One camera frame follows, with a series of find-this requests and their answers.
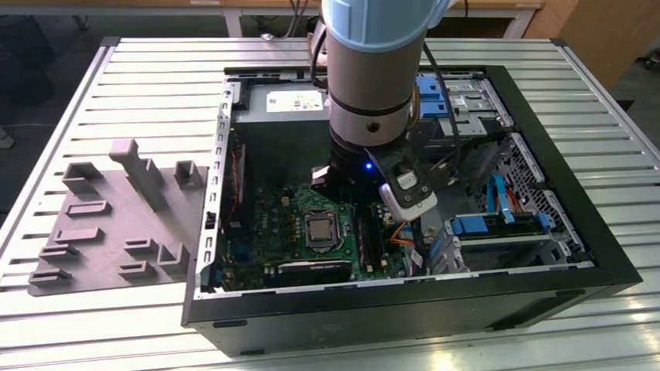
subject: wire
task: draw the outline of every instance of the wire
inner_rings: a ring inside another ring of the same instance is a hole
[[[392,233],[392,237],[390,238],[390,241],[392,240],[396,240],[398,238],[398,235],[402,233],[402,229],[406,227],[406,223],[402,223],[402,225],[399,226],[399,228],[395,230],[395,232]]]
[[[430,257],[427,254],[427,249],[424,245],[424,232],[422,232],[422,218],[416,218],[411,222],[411,230],[412,230],[412,242],[415,243],[415,251],[420,254],[422,256],[422,270],[420,273],[426,274],[426,270],[428,268],[428,261]]]
[[[320,83],[320,81],[316,78],[316,61],[319,60],[319,54],[322,53],[323,44],[326,42],[326,33],[327,31],[322,33],[322,35],[319,36],[319,41],[316,41],[312,53],[312,63],[310,65],[310,78],[312,79],[312,84],[315,87],[320,87],[318,84]]]
[[[303,14],[306,13],[308,2],[310,2],[310,0],[306,0],[306,2],[303,3],[303,9],[300,10],[300,14],[298,14],[298,16],[296,16],[296,24],[294,25],[294,34],[296,33],[296,28],[299,27],[300,18],[303,17]]]
[[[511,198],[510,201],[512,203],[514,211],[516,213],[522,213],[523,212],[523,207],[522,207],[522,204],[520,204],[520,200],[518,199],[516,194],[514,193],[514,191],[511,189],[507,189],[507,196]]]
[[[402,245],[415,246],[415,243],[408,238],[391,240],[392,243],[400,243]]]
[[[431,53],[430,46],[427,45],[427,43],[424,43],[424,54],[426,54],[426,58],[431,62],[431,67],[434,68],[434,72],[435,72],[435,78],[438,80],[444,95],[444,106],[447,107],[450,124],[452,125],[454,146],[456,147],[454,152],[454,176],[458,177],[458,165],[459,165],[459,159],[462,158],[462,142],[458,132],[456,117],[454,116],[452,100],[450,98],[447,84],[444,83],[443,72],[438,67],[438,63],[435,62],[435,57],[434,54]]]
[[[48,128],[55,128],[58,125],[48,125],[48,124],[16,124],[16,125],[3,125],[0,128],[22,128],[24,126],[40,126],[40,127],[48,127]]]

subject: metal chassis frame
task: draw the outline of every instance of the metal chassis frame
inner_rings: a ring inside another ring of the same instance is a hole
[[[442,68],[486,72],[503,104],[519,124],[542,171],[554,180],[554,191],[563,201],[564,209],[599,266],[568,271],[536,272],[535,276],[482,274],[462,280],[426,281],[414,285],[394,284],[340,291],[244,295],[223,299],[214,298],[211,294],[204,300],[198,300],[200,299],[198,285],[200,276],[190,274],[184,300],[184,327],[202,326],[204,328],[208,322],[214,322],[214,327],[216,324],[224,327],[226,323],[247,324],[250,318],[266,318],[274,315],[347,311],[400,305],[407,302],[452,301],[460,298],[495,297],[511,293],[552,291],[556,295],[571,293],[576,296],[575,299],[531,318],[523,315],[524,320],[514,326],[504,326],[504,328],[524,327],[587,298],[608,296],[642,281],[507,69],[500,66],[443,66]],[[499,322],[492,324],[492,329],[502,328]]]

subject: aluminum table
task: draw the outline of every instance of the aluminum table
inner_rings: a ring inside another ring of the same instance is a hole
[[[107,158],[114,138],[136,138],[160,168],[186,159],[210,165],[224,68],[308,63],[303,39],[110,39],[0,230],[0,369],[660,368],[658,149],[567,47],[530,39],[430,43],[443,63],[508,68],[644,283],[531,328],[239,359],[180,327],[184,284],[32,298],[28,275],[67,165],[118,169]]]

